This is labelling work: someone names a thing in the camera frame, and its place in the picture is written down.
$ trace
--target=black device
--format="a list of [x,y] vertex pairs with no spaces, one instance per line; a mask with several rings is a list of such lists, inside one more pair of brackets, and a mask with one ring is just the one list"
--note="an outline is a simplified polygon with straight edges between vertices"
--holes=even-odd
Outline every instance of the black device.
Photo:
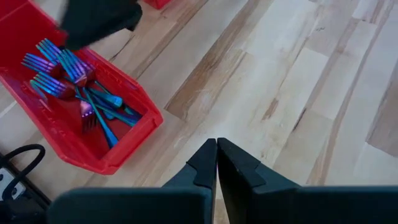
[[[37,157],[22,171],[9,161],[14,156],[39,150]],[[0,154],[0,223],[41,224],[51,201],[26,175],[43,159],[45,149],[39,144],[22,146],[10,153]]]
[[213,223],[217,167],[232,224],[398,222],[398,187],[301,187],[219,138],[161,188],[67,192],[49,223]]
[[137,0],[69,0],[60,28],[66,47],[78,50],[121,29],[133,31],[142,17]]

